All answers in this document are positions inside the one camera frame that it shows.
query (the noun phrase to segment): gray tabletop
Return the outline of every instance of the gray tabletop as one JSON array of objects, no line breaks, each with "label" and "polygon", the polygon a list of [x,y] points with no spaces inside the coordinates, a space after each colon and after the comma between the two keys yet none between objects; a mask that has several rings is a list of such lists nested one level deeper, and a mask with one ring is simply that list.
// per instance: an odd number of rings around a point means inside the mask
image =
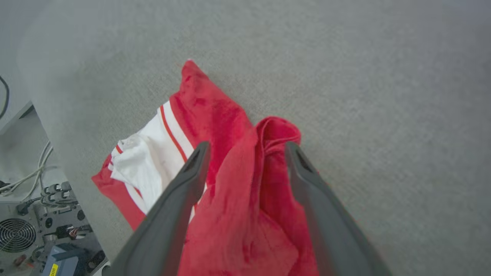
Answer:
[{"label": "gray tabletop", "polygon": [[282,116],[396,275],[491,270],[486,0],[65,0],[18,65],[109,258],[131,234],[90,177],[195,62]]}]

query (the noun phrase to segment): white floor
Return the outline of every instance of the white floor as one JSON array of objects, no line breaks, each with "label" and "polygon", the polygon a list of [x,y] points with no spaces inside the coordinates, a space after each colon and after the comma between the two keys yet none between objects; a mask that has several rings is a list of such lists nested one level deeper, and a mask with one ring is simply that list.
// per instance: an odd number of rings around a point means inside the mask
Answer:
[{"label": "white floor", "polygon": [[[39,156],[48,142],[46,132],[35,111],[17,120],[0,136],[0,180],[14,183],[37,169]],[[66,181],[66,176],[59,167],[56,149],[53,150],[43,173],[45,187]],[[21,184],[12,195],[0,196],[0,202],[21,201],[31,189],[34,177]],[[38,197],[40,187],[31,197]]]}]

